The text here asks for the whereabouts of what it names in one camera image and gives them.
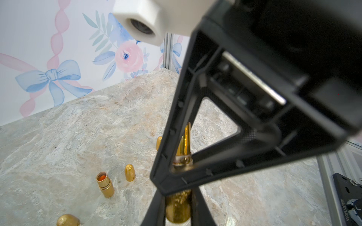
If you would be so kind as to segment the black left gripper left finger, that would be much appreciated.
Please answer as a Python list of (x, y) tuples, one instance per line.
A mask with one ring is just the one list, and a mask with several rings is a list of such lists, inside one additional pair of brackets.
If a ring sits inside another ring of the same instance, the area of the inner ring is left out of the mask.
[(165, 226), (166, 197), (159, 190), (155, 192), (141, 226)]

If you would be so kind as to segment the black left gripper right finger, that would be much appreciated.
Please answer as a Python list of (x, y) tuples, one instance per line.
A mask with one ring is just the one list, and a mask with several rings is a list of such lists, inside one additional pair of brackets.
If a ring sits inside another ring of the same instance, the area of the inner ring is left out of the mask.
[(191, 225), (192, 226), (217, 226), (199, 187), (192, 189)]

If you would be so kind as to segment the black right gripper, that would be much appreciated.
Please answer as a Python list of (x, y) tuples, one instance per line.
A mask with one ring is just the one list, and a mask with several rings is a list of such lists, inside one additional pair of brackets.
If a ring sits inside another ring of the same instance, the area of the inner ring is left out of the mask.
[(362, 129), (361, 1), (216, 1), (195, 30), (195, 98), (237, 125)]

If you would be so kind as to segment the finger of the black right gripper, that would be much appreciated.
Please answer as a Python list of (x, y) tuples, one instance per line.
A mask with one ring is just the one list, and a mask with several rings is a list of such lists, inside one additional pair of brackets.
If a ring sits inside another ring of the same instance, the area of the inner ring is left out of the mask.
[(223, 139), (216, 180), (334, 151), (347, 137), (347, 130), (331, 120), (288, 113), (260, 130), (243, 128)]
[(219, 141), (192, 156), (193, 164), (177, 170), (173, 166), (181, 137), (187, 123), (193, 123), (201, 102), (209, 98), (223, 109), (223, 101), (217, 96), (219, 88), (207, 71), (221, 55), (221, 48), (202, 31), (193, 32), (186, 59), (172, 102), (160, 149), (151, 171), (150, 179), (163, 195), (177, 192), (177, 180), (186, 181), (184, 189), (216, 180), (222, 166), (223, 141)]

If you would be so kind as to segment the gold lipstick cap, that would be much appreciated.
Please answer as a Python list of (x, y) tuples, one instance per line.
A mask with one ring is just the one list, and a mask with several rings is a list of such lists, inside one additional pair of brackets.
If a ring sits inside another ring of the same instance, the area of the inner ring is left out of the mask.
[(162, 137), (159, 136), (156, 140), (156, 150), (158, 151), (162, 142)]
[(132, 182), (135, 180), (135, 177), (136, 177), (135, 169), (132, 164), (126, 165), (126, 167), (124, 169), (124, 173), (125, 173), (125, 178), (128, 182)]

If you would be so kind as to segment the gold lipstick tube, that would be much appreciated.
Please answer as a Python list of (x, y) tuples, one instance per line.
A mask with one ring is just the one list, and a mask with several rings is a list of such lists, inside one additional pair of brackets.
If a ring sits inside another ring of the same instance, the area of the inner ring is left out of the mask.
[(100, 172), (96, 176), (96, 182), (98, 183), (99, 189), (106, 198), (110, 198), (114, 195), (115, 190), (112, 181), (106, 172)]

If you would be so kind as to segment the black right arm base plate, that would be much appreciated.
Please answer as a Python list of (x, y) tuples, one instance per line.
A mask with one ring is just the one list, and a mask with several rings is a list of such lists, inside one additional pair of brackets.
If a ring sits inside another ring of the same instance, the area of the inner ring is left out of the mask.
[(333, 180), (344, 223), (346, 226), (361, 226), (362, 185), (339, 173), (333, 174)]

